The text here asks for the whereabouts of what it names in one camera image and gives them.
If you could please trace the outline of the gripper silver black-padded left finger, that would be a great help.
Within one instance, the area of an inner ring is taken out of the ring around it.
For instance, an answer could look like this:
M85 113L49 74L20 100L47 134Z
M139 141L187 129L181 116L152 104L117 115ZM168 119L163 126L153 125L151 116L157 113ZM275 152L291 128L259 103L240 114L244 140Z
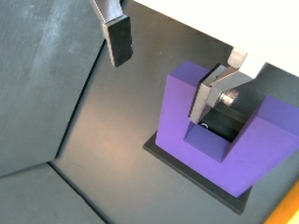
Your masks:
M111 64L121 66L132 57L131 19L119 0L89 0L101 23Z

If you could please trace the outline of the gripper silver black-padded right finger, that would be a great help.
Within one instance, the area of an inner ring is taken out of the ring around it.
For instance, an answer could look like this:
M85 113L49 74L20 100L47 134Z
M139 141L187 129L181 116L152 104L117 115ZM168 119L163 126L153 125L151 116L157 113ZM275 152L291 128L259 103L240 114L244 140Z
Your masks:
M236 87L252 81L265 62L233 47L228 56L228 67L216 65L200 79L188 117L197 123L220 102L228 107L239 97Z

